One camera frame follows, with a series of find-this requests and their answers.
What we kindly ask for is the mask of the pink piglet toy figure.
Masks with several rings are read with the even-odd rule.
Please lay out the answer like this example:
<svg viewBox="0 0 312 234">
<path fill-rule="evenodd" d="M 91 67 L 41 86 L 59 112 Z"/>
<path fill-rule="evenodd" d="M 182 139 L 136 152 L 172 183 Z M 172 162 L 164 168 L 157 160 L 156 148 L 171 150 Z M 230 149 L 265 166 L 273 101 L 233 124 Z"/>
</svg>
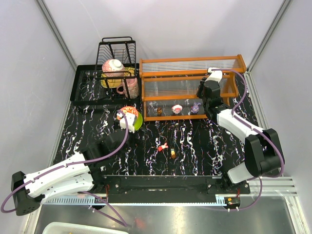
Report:
<svg viewBox="0 0 312 234">
<path fill-rule="evenodd" d="M 163 151 L 164 149 L 167 149 L 168 148 L 168 145 L 167 143 L 164 143 L 163 145 L 160 145 L 157 149 L 159 152 Z"/>
</svg>

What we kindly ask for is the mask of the brown haired small toy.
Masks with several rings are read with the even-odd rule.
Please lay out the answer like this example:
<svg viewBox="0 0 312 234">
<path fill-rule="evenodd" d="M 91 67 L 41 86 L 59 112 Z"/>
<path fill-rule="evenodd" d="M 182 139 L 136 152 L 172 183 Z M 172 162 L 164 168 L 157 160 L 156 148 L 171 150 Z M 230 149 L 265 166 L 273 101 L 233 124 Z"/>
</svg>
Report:
<svg viewBox="0 0 312 234">
<path fill-rule="evenodd" d="M 157 110 L 156 110 L 156 113 L 157 113 L 157 116 L 160 117 L 162 116 L 162 113 L 163 113 L 163 110 L 161 107 L 158 107 Z"/>
</svg>

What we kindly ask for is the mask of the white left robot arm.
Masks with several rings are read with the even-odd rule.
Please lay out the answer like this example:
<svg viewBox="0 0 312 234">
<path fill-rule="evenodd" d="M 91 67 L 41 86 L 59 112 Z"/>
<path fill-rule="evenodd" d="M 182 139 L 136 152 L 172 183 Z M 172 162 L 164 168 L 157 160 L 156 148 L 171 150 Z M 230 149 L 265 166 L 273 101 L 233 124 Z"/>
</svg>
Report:
<svg viewBox="0 0 312 234">
<path fill-rule="evenodd" d="M 59 196 L 114 191 L 111 179 L 103 175 L 101 168 L 108 166 L 110 157 L 137 146 L 144 133 L 144 129 L 136 133 L 117 129 L 51 167 L 30 174 L 14 173 L 11 182 L 13 211 L 22 216 Z"/>
</svg>

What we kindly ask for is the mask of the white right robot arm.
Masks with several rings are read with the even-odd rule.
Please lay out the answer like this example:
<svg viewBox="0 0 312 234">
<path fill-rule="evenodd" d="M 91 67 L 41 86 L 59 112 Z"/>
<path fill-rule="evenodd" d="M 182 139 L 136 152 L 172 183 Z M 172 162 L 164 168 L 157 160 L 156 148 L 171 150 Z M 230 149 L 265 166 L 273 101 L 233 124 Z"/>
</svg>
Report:
<svg viewBox="0 0 312 234">
<path fill-rule="evenodd" d="M 197 97 L 202 99 L 209 120 L 230 131 L 244 143 L 244 161 L 225 173 L 228 181 L 238 184 L 255 177 L 268 176 L 277 169 L 280 172 L 276 177 L 283 174 L 285 159 L 274 129 L 262 129 L 234 113 L 233 109 L 223 103 L 219 82 L 216 80 L 202 78 Z"/>
</svg>

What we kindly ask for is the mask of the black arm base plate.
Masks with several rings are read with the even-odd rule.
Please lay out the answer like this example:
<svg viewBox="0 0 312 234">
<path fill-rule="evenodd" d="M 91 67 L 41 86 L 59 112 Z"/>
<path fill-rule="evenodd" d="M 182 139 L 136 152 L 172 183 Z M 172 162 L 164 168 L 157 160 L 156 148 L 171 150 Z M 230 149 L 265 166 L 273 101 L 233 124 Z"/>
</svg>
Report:
<svg viewBox="0 0 312 234">
<path fill-rule="evenodd" d="M 95 193 L 107 191 L 109 194 L 120 194 L 131 190 L 192 190 L 206 194 L 240 195 L 249 195 L 251 193 L 246 181 L 238 184 L 228 184 L 227 180 L 219 176 L 191 175 L 102 175 L 94 181 L 92 189 Z"/>
</svg>

